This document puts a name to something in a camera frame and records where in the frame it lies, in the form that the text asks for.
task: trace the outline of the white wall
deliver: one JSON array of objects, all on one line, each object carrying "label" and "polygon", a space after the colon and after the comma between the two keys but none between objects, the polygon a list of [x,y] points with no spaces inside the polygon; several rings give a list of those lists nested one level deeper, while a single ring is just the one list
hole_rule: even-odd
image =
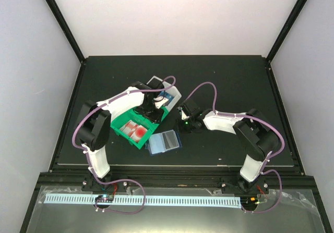
[{"label": "white wall", "polygon": [[45,0],[0,0],[0,232],[19,232],[79,61]]},{"label": "white wall", "polygon": [[267,56],[296,0],[56,0],[83,54]]},{"label": "white wall", "polygon": [[308,0],[272,67],[305,171],[334,228],[334,0]]}]

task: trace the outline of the green tray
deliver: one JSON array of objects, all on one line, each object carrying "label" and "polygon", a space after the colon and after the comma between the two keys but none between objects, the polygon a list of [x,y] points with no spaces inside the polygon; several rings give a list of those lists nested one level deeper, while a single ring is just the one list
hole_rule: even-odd
[{"label": "green tray", "polygon": [[[161,121],[168,115],[169,111],[165,107],[161,107],[164,110],[162,115]],[[145,135],[140,139],[137,143],[133,139],[131,139],[128,135],[120,131],[120,128],[125,125],[127,122],[132,120],[133,122],[144,126],[147,129]],[[120,116],[116,117],[110,124],[110,127],[115,131],[116,135],[122,136],[126,138],[131,145],[134,145],[138,149],[141,149],[145,142],[150,138],[150,136],[154,133],[157,129],[159,124],[154,124],[147,118],[144,118],[142,115],[139,115],[133,111],[133,109],[129,109],[127,112],[121,114]]]}]

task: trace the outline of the purple cable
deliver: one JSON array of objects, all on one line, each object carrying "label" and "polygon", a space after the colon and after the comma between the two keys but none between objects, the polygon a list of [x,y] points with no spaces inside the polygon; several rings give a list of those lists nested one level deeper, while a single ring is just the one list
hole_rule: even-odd
[{"label": "purple cable", "polygon": [[[163,79],[163,82],[164,82],[165,80],[170,79],[170,78],[173,79],[173,83],[172,83],[170,86],[166,87],[166,88],[158,89],[158,90],[133,90],[133,91],[129,91],[129,93],[127,93],[127,92],[125,92],[125,93],[121,93],[120,95],[117,95],[117,96],[113,97],[112,99],[110,99],[110,100],[108,101],[108,104],[112,103],[113,101],[119,99],[119,98],[122,97],[122,96],[130,95],[131,93],[136,93],[136,92],[159,92],[159,91],[166,91],[166,90],[170,89],[171,87],[173,87],[173,86],[175,85],[175,83],[176,83],[176,78],[175,78],[174,76],[168,76],[168,77],[164,78],[164,79]],[[73,133],[73,136],[72,136],[72,144],[73,144],[74,147],[86,151],[86,148],[84,148],[84,147],[81,146],[81,145],[77,145],[77,144],[75,143],[75,138],[76,138],[76,136],[77,136],[77,134],[78,134],[78,131],[79,131],[79,129],[83,126],[83,124],[87,121],[88,118],[90,118],[95,112],[97,112],[98,110],[102,109],[102,108],[105,107],[106,105],[107,105],[107,103],[104,103],[104,104],[98,106],[97,108],[95,108],[94,110],[92,110],[90,113],[88,113],[88,115],[87,115],[86,117],[84,117],[83,120],[79,123],[79,125],[78,125],[77,128],[75,129],[75,131],[74,131],[74,133]],[[140,206],[140,208],[139,208],[138,210],[133,211],[133,212],[123,212],[123,211],[106,210],[106,209],[105,209],[105,211],[116,212],[116,213],[123,214],[123,215],[133,215],[133,214],[136,214],[136,213],[140,212],[140,211],[144,208],[145,201],[146,201],[146,193],[145,193],[145,190],[144,190],[143,186],[142,186],[140,183],[138,183],[137,181],[132,180],[132,179],[119,179],[119,180],[115,180],[115,181],[111,181],[111,182],[102,182],[102,181],[99,179],[99,177],[97,176],[95,170],[93,169],[92,164],[91,164],[90,159],[89,159],[89,155],[88,155],[87,153],[86,153],[86,158],[87,158],[87,162],[88,162],[88,167],[91,169],[92,174],[93,174],[95,180],[96,180],[99,184],[101,184],[101,185],[112,185],[112,184],[117,183],[117,182],[125,182],[125,181],[127,181],[127,182],[133,182],[133,183],[135,183],[136,185],[138,185],[138,186],[142,189],[142,192],[143,192],[143,195],[144,195],[144,199],[143,199],[142,205]]]},{"label": "purple cable", "polygon": [[205,84],[210,84],[210,85],[212,85],[212,87],[213,87],[213,89],[214,89],[214,97],[213,97],[213,103],[212,103],[212,110],[213,110],[213,112],[216,112],[216,108],[215,108],[215,106],[216,106],[216,100],[217,100],[217,88],[216,88],[215,84],[212,83],[212,82],[204,82],[204,83],[199,84],[199,85],[198,85],[196,88],[194,88],[194,90],[189,94],[189,96],[186,98],[186,100],[189,99],[189,98],[194,94],[194,92],[198,90],[198,88],[200,88],[201,86],[203,86],[203,85],[205,85]]},{"label": "purple cable", "polygon": [[248,118],[248,119],[255,120],[255,121],[257,121],[257,122],[259,122],[259,123],[261,123],[261,124],[267,126],[269,129],[271,129],[271,130],[277,135],[277,137],[280,139],[280,141],[281,141],[281,148],[280,148],[277,152],[275,152],[275,153],[271,154],[270,156],[268,156],[268,157],[265,159],[265,163],[262,165],[262,168],[260,169],[260,173],[261,173],[261,175],[266,175],[266,174],[268,174],[268,173],[270,173],[270,172],[275,172],[275,173],[276,173],[276,175],[277,175],[277,177],[278,177],[278,181],[279,181],[279,183],[280,183],[280,195],[279,195],[279,198],[278,198],[276,204],[275,204],[273,207],[271,207],[271,208],[269,208],[269,209],[267,209],[267,210],[265,210],[265,211],[261,211],[261,212],[253,212],[253,213],[260,214],[260,213],[264,213],[264,212],[271,211],[273,208],[275,208],[275,207],[278,205],[278,203],[279,203],[280,200],[281,200],[281,195],[282,195],[282,181],[281,181],[281,177],[280,177],[280,175],[278,174],[278,172],[277,172],[276,170],[274,170],[274,169],[270,169],[270,170],[268,170],[268,171],[266,171],[266,172],[264,172],[264,173],[263,173],[263,170],[264,170],[264,168],[266,167],[267,163],[269,162],[269,160],[270,160],[271,158],[273,158],[274,156],[277,156],[278,154],[280,154],[280,153],[283,151],[283,149],[284,149],[284,147],[285,147],[285,141],[284,141],[284,138],[283,138],[282,134],[281,134],[281,133],[280,133],[274,126],[270,125],[269,123],[267,123],[267,122],[265,122],[265,121],[263,121],[263,120],[261,120],[261,119],[259,119],[259,118],[257,118],[257,117],[248,116],[248,115],[243,115],[243,114],[232,114],[232,113],[225,113],[225,112],[218,112],[218,111],[216,111],[215,107],[216,107],[216,100],[217,100],[217,88],[216,88],[215,84],[213,84],[212,82],[204,82],[204,83],[201,83],[199,86],[197,86],[196,88],[194,88],[194,90],[190,93],[190,95],[186,98],[186,100],[187,100],[188,98],[190,98],[190,97],[194,94],[194,92],[197,91],[197,89],[200,88],[200,87],[201,87],[202,85],[204,85],[204,84],[210,84],[210,85],[213,86],[213,89],[214,89],[214,98],[213,98],[212,110],[213,110],[213,112],[215,112],[217,115],[226,116],[226,117],[241,117],[241,118]]},{"label": "purple cable", "polygon": [[249,212],[249,213],[252,213],[252,214],[262,214],[262,213],[266,213],[266,212],[269,212],[269,211],[275,209],[276,206],[280,203],[281,198],[282,198],[282,180],[281,180],[280,174],[278,174],[278,172],[274,169],[270,169],[270,170],[262,173],[262,175],[266,175],[270,172],[275,172],[275,174],[277,175],[277,178],[278,178],[278,182],[280,183],[280,194],[278,196],[278,199],[277,199],[276,203],[272,207],[270,207],[269,209],[266,209],[264,211],[248,211],[241,205],[241,208],[244,212]]},{"label": "purple cable", "polygon": [[221,116],[227,116],[227,117],[242,117],[242,118],[248,118],[248,119],[252,119],[252,120],[255,120],[255,121],[258,121],[259,123],[267,126],[269,129],[271,129],[276,135],[277,137],[280,139],[281,141],[281,148],[276,151],[275,153],[271,154],[270,156],[268,156],[266,158],[266,162],[262,165],[262,168],[260,170],[260,172],[262,172],[264,170],[264,168],[266,167],[267,163],[269,162],[269,160],[271,158],[273,158],[274,156],[277,156],[278,154],[280,154],[284,147],[285,147],[285,141],[284,141],[284,138],[282,136],[282,134],[272,125],[270,125],[269,123],[257,118],[257,117],[253,117],[253,116],[248,116],[248,115],[243,115],[243,114],[232,114],[232,113],[225,113],[225,112],[218,112],[218,115],[221,115]]}]

